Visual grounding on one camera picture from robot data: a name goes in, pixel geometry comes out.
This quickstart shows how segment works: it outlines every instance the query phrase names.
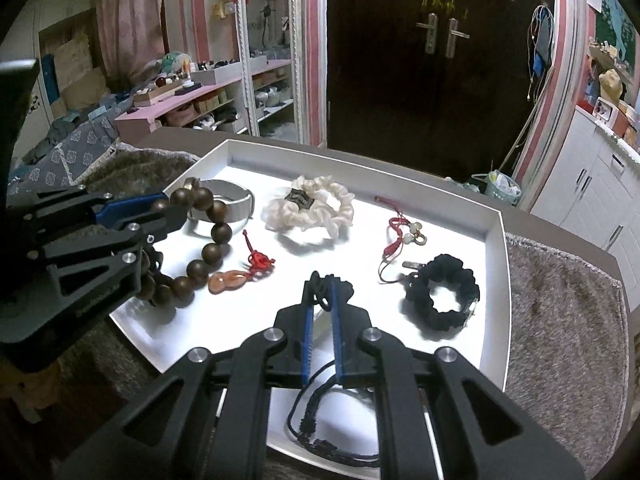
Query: drawer handle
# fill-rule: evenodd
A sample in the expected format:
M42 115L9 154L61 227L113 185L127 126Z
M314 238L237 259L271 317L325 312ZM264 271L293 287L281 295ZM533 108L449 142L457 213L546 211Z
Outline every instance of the drawer handle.
M584 193L584 191L589 187L589 184L591 183L593 179L588 176L587 180L584 181L584 184L582 184L582 189L580 190L581 193Z
M620 236L622 229L624 229L622 225L619 225L618 227L616 227L616 230L613 231L611 238L609 238L609 245L607 245L607 249L609 249L614 243L616 243L616 240L618 240L618 237Z
M625 165L622 164L622 161L619 158L617 158L615 155L611 155L611 158L620 166L620 168L622 168L623 170L625 169Z
M578 177L578 180L575 181L575 185L576 186L580 186L580 181L582 180L582 178L584 177L584 174L587 173L587 170L582 170L580 172L580 176Z

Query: wooden bead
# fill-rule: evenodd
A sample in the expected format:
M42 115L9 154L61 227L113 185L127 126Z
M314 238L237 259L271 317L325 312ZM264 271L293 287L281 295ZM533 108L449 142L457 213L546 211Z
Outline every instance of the wooden bead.
M209 278L209 266L202 260L193 260L187 265L187 276L196 286L203 286Z
M166 285L169 288L174 284L174 279L162 272L156 272L154 274L154 280L156 280L156 285Z
M175 297L182 301L191 299L194 288L191 278L188 278L187 276L178 276L174 279L174 283L171 286L171 290L175 294Z
M156 291L156 282L150 274L143 274L140 277L140 292L136 298L143 301L149 301Z
M169 306L174 301L174 294L168 286L156 285L156 291L152 301L155 306Z
M180 187L171 193L171 202L185 209L191 209L193 207L193 193Z
M233 234L228 224L216 224L211 228L211 239L220 245L228 244Z
M211 294L217 294L225 290L224 274L222 272L214 272L207 282L209 285L209 292Z
M238 288L246 283L249 275L242 270L228 270L222 275L226 288Z
M149 255L146 254L145 251L142 251L142 258L140 258L140 272L142 274L148 273L150 266L151 266L151 260L149 259Z
M171 202L169 202L168 200L165 200L164 198L159 198L158 200L152 203L151 211L153 211L154 213L159 213L164 211L168 207L171 207Z
M198 211L206 211L213 205L213 193L206 187L199 187L192 193L193 206Z
M222 224L225 221L226 204L222 200L214 200L213 205L207 209L207 217L214 224Z
M222 246L219 244L207 244L202 248L202 259L207 265L214 266L222 259Z

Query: watch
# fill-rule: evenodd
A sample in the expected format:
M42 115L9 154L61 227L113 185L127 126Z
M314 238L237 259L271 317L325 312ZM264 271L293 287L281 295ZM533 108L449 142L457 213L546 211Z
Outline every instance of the watch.
M247 188L238 186L233 182L226 180L200 180L199 178L189 177L184 181L186 189L194 189L196 187L205 187L213 193L216 200L222 200L226 204L225 222L232 224L242 220L250 219L254 216L255 196ZM187 218L192 223L192 228L199 231L198 225L204 223L202 230L208 233L211 231L212 222L204 211L198 211L192 208Z

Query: wooden bead bracelet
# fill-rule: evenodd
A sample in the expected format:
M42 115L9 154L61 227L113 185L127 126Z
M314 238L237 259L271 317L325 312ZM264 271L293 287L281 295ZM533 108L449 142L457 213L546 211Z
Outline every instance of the wooden bead bracelet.
M136 296L140 300L151 301L155 306L167 306L173 303L174 300L188 304L193 300L195 289L207 283L210 293L218 294L223 290L239 288L248 280L268 274L273 269L275 260L254 250L247 232L244 230L242 234L250 251L248 270L215 272L209 277L211 268L218 266L223 260L225 253L228 251L227 244L233 235L231 227L225 223L226 204L222 200L214 199L211 190L199 186L197 180L189 179L188 187L176 189L169 200L156 200L151 205L151 210L159 212L171 205L204 211L207 218L214 224L211 229L213 243L206 244L202 248L201 260L189 262L186 276L179 276L175 279L160 272L162 265L161 253L154 251L152 268L151 257L146 251L143 251L142 288Z

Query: black scrunchie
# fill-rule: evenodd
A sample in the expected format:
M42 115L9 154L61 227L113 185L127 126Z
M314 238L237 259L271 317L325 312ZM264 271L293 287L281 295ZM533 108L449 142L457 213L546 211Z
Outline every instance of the black scrunchie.
M460 285L456 291L460 312L438 312L433 307L430 280ZM480 300L480 288L476 285L473 271L462 268L462 260L450 254L441 254L409 276L406 298L415 305L417 313L429 328L444 332L466 323L471 304Z

